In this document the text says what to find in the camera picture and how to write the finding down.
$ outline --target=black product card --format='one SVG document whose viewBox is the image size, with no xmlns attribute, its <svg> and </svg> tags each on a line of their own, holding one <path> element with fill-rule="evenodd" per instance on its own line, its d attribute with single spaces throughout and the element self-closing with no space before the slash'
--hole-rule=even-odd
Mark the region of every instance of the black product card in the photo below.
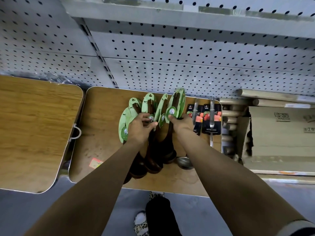
<svg viewBox="0 0 315 236">
<path fill-rule="evenodd" d="M 215 125 L 210 128 L 210 104 L 203 106 L 203 122 L 202 133 L 220 135 L 221 134 L 221 121 L 222 121 L 222 109 L 220 104 L 215 104 Z"/>
<path fill-rule="evenodd" d="M 194 110 L 194 104 L 188 104 L 187 106 L 187 114 L 192 118 L 192 113 Z M 201 133 L 201 127 L 202 127 L 202 119 L 203 119 L 203 105 L 198 105 L 198 111 L 196 116 L 196 123 L 194 127 L 194 132 L 197 135 L 200 135 Z"/>
</svg>

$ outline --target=pegboard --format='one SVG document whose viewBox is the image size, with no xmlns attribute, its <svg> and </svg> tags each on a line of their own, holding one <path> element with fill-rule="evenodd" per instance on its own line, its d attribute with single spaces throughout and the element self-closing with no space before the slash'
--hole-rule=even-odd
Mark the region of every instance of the pegboard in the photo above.
<svg viewBox="0 0 315 236">
<path fill-rule="evenodd" d="M 90 86 L 114 87 L 98 57 L 17 49 L 0 50 L 0 69 L 52 73 Z"/>
<path fill-rule="evenodd" d="M 87 20 L 86 23 L 101 54 L 107 58 L 303 73 L 315 71 L 314 39 L 119 21 L 92 23 Z"/>
<path fill-rule="evenodd" d="M 106 58 L 119 88 L 192 97 L 236 97 L 239 88 L 315 94 L 314 77 L 292 72 Z"/>
<path fill-rule="evenodd" d="M 315 0 L 142 0 L 299 16 L 315 15 Z"/>
<path fill-rule="evenodd" d="M 1 48 L 96 56 L 59 0 L 0 0 Z"/>
</svg>

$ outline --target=wooden cutting board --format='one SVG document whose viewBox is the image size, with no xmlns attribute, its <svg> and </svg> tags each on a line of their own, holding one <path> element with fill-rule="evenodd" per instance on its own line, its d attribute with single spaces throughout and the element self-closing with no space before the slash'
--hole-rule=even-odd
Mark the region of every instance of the wooden cutting board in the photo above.
<svg viewBox="0 0 315 236">
<path fill-rule="evenodd" d="M 74 152 L 69 169 L 69 178 L 72 182 L 78 182 L 93 168 L 89 164 L 93 158 L 106 161 L 123 144 L 118 136 L 119 119 L 129 99 L 136 97 L 143 100 L 146 92 L 112 89 L 105 87 L 92 87 L 86 93 L 83 106 L 80 128 L 82 135 L 75 142 Z M 162 94 L 155 94 L 160 101 Z M 206 104 L 208 99 L 201 99 L 199 104 Z M 194 104 L 195 98 L 186 97 L 187 104 Z M 163 139 L 168 130 L 168 124 L 164 124 L 160 131 Z M 209 142 L 209 135 L 201 134 L 201 138 Z M 179 144 L 176 134 L 173 134 L 173 144 L 177 156 L 185 156 L 186 152 Z M 214 148 L 221 151 L 221 135 L 214 136 Z M 178 194 L 190 194 L 208 196 L 203 188 L 196 171 L 182 170 L 175 163 L 164 165 L 158 174 L 147 174 L 142 179 L 131 179 L 123 187 L 141 190 L 153 190 Z"/>
<path fill-rule="evenodd" d="M 0 75 L 0 188 L 53 185 L 83 97 L 75 85 Z"/>
</svg>

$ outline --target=hand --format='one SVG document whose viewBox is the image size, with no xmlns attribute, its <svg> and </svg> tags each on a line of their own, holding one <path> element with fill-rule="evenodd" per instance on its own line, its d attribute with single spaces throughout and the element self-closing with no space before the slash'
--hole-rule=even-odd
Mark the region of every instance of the hand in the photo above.
<svg viewBox="0 0 315 236">
<path fill-rule="evenodd" d="M 136 141 L 139 144 L 144 144 L 149 138 L 149 133 L 155 128 L 158 122 L 149 123 L 151 120 L 147 118 L 149 113 L 139 113 L 128 126 L 128 142 Z"/>
<path fill-rule="evenodd" d="M 194 130 L 194 125 L 192 124 L 192 118 L 188 114 L 183 114 L 181 120 L 176 119 L 173 115 L 168 116 L 169 120 L 174 125 L 175 132 L 179 132 L 181 129 Z"/>
</svg>

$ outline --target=cardboard box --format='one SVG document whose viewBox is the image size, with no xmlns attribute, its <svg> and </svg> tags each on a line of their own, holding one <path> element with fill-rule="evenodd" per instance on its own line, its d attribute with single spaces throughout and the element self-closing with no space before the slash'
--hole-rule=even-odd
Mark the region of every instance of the cardboard box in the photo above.
<svg viewBox="0 0 315 236">
<path fill-rule="evenodd" d="M 238 118 L 237 129 L 237 153 L 245 167 L 315 176 L 315 109 L 249 107 L 249 112 Z"/>
</svg>

